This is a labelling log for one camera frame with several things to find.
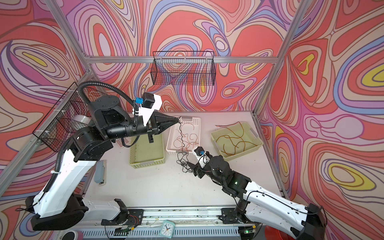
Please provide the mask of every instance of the wire mesh basket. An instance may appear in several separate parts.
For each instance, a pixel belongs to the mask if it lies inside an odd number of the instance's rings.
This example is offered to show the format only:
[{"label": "wire mesh basket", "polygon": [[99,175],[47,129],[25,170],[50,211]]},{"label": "wire mesh basket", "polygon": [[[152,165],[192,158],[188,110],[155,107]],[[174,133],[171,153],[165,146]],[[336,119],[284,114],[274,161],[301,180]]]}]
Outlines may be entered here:
[{"label": "wire mesh basket", "polygon": [[[87,126],[87,124],[78,120],[79,117],[77,115],[86,116],[91,119],[91,114],[89,113],[87,105],[82,101],[77,92],[74,92],[74,87],[77,87],[77,85],[75,84],[73,86],[72,84],[71,87],[67,89],[67,91],[61,96],[58,102],[56,102],[49,113],[41,120],[33,131],[33,134],[36,137],[38,137],[45,145],[55,152],[58,152],[65,140],[73,136],[77,130]],[[71,92],[74,93],[63,108],[54,110],[60,100],[63,100],[65,96],[67,96],[67,94],[71,94]],[[95,101],[99,97],[105,95],[105,93],[100,92],[93,87],[85,88],[84,92],[90,101]],[[44,119],[46,119],[49,114],[55,114],[55,111],[58,111],[58,113],[53,121],[51,121],[44,130],[37,130]]]},{"label": "wire mesh basket", "polygon": [[213,51],[154,51],[153,85],[215,85]]}]

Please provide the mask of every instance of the white clock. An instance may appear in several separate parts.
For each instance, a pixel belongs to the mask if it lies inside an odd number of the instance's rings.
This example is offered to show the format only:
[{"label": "white clock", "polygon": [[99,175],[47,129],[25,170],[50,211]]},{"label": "white clock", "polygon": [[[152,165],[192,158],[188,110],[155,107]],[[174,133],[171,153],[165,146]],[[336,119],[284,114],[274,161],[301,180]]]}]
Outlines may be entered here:
[{"label": "white clock", "polygon": [[175,230],[175,224],[170,221],[164,221],[160,229],[160,236],[172,238],[173,230]]}]

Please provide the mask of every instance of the green plastic basket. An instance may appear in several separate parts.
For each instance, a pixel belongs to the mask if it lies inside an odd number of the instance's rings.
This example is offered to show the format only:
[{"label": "green plastic basket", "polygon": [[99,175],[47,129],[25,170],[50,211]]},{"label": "green plastic basket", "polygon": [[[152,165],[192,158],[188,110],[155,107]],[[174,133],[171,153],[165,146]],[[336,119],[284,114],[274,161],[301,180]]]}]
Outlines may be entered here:
[{"label": "green plastic basket", "polygon": [[165,163],[162,134],[153,135],[153,143],[149,143],[147,136],[143,135],[131,147],[129,164],[132,167],[148,167],[162,163]]},{"label": "green plastic basket", "polygon": [[[236,148],[235,152],[235,147],[231,143],[231,140],[228,137],[222,137],[222,136],[230,136],[230,137],[237,137],[241,136],[243,134],[243,129],[244,129],[244,135],[242,136],[242,139],[245,142],[251,142],[251,143],[239,143],[242,141],[240,138],[231,138],[233,144],[238,144],[238,148]],[[232,159],[235,159],[237,157],[246,155],[250,152],[254,152],[257,149],[259,149],[263,145],[263,141],[260,139],[259,135],[249,126],[248,123],[242,122],[241,125],[240,123],[237,123],[235,125],[229,126],[229,129],[231,129],[233,132],[228,130],[227,128],[222,128],[220,130],[214,131],[211,133],[211,141],[215,146],[216,151],[218,154],[222,155],[225,161],[230,161]]]}]

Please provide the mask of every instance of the white robotic arm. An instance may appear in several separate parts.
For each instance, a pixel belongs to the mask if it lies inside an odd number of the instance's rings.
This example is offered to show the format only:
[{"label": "white robotic arm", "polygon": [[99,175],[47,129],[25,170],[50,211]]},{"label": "white robotic arm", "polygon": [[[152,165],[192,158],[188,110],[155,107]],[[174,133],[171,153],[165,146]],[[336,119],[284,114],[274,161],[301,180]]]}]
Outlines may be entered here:
[{"label": "white robotic arm", "polygon": [[[84,88],[89,86],[101,86],[118,93],[134,107],[134,117],[122,109],[117,96],[106,95],[91,102],[84,93]],[[35,214],[31,218],[35,231],[68,229],[82,219],[124,223],[129,213],[120,199],[88,200],[73,191],[89,169],[113,147],[111,142],[115,139],[123,141],[124,137],[136,136],[135,144],[140,135],[148,135],[149,142],[153,142],[153,135],[179,122],[178,118],[154,111],[162,104],[161,97],[155,94],[144,93],[134,102],[118,88],[99,81],[81,83],[78,93],[87,104],[92,121],[65,141],[58,152],[51,179],[39,194],[25,200],[27,208],[24,210]]]},{"label": "white robotic arm", "polygon": [[238,197],[234,214],[221,216],[223,223],[259,222],[289,234],[298,240],[324,239],[326,223],[321,207],[304,206],[278,196],[258,185],[248,177],[232,171],[222,156],[205,152],[202,147],[194,149],[197,164],[188,162],[195,176],[208,175],[232,197]]}]

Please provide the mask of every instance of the white table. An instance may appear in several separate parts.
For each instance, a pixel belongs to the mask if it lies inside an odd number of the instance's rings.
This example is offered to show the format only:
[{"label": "white table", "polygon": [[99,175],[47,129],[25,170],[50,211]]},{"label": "white table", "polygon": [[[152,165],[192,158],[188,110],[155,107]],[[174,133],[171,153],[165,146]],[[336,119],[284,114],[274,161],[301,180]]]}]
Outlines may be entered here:
[{"label": "white table", "polygon": [[[218,155],[210,133],[218,127],[237,121],[247,122],[255,131],[256,127],[248,112],[231,113],[176,113],[172,116],[193,116],[201,118],[200,146],[213,156]],[[169,129],[164,131],[164,151]],[[234,205],[232,197],[224,193],[221,186],[214,184],[208,176],[202,179],[192,173],[183,173],[182,166],[176,163],[177,157],[165,151],[164,164],[134,169],[129,165],[129,148],[117,145],[107,151],[102,160],[106,160],[106,184],[98,185],[91,181],[86,197],[93,200],[113,200],[120,198],[127,207],[181,207]],[[189,157],[193,163],[197,159]],[[265,189],[280,194],[276,180],[264,148],[241,156],[229,162],[232,170],[239,172]]]}]

